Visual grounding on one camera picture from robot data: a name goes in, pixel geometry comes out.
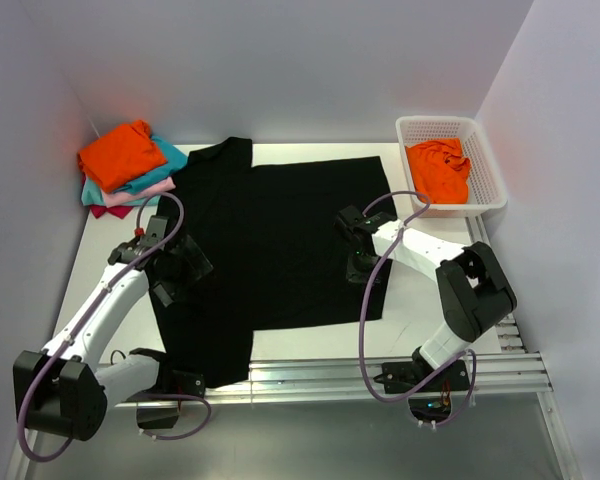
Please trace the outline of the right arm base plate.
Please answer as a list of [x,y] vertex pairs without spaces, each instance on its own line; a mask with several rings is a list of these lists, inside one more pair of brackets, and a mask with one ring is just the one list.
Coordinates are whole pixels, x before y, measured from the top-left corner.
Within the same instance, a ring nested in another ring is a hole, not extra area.
[[[433,369],[423,360],[384,362],[381,364],[381,373],[375,375],[373,381],[382,385],[386,394],[397,395],[406,393],[432,372]],[[451,391],[466,391],[469,386],[470,375],[465,363],[456,360],[424,385],[419,393],[441,393],[445,387]]]

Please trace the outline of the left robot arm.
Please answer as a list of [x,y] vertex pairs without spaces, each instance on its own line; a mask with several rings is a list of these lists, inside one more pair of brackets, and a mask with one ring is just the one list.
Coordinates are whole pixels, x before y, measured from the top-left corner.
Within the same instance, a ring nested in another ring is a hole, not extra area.
[[27,443],[28,430],[89,440],[109,410],[134,396],[202,402],[202,376],[174,366],[163,352],[138,348],[109,367],[100,359],[142,297],[151,293],[171,306],[211,270],[190,236],[163,243],[145,233],[115,248],[71,321],[40,350],[23,351],[14,362],[20,444]]

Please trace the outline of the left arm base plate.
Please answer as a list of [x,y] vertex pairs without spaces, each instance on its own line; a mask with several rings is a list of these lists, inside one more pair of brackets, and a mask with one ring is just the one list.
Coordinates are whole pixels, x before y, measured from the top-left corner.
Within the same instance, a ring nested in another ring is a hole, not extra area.
[[170,391],[178,395],[187,395],[203,398],[206,383],[201,374],[183,370],[171,372]]

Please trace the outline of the black t shirt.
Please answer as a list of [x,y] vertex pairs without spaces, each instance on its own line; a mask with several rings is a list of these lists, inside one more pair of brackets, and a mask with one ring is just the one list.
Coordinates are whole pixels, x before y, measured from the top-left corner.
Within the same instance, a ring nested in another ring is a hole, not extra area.
[[[321,327],[360,320],[363,287],[346,279],[348,248],[337,213],[377,202],[394,213],[377,157],[303,164],[252,162],[253,144],[231,137],[190,152],[157,211],[182,218],[213,271],[188,299],[152,299],[173,365],[217,388],[248,376],[257,330]],[[371,293],[367,319],[381,317],[390,267]]]

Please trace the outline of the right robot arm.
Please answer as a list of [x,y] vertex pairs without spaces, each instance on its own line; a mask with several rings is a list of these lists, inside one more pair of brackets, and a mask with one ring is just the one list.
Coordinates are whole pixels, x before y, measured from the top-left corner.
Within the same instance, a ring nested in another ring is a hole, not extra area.
[[397,262],[434,281],[443,320],[414,353],[421,371],[445,368],[460,352],[517,308],[517,297],[495,253],[478,241],[470,246],[408,228],[388,214],[365,217],[341,213],[336,230],[351,247],[347,279],[364,286],[359,320],[359,356],[371,290],[387,261]]

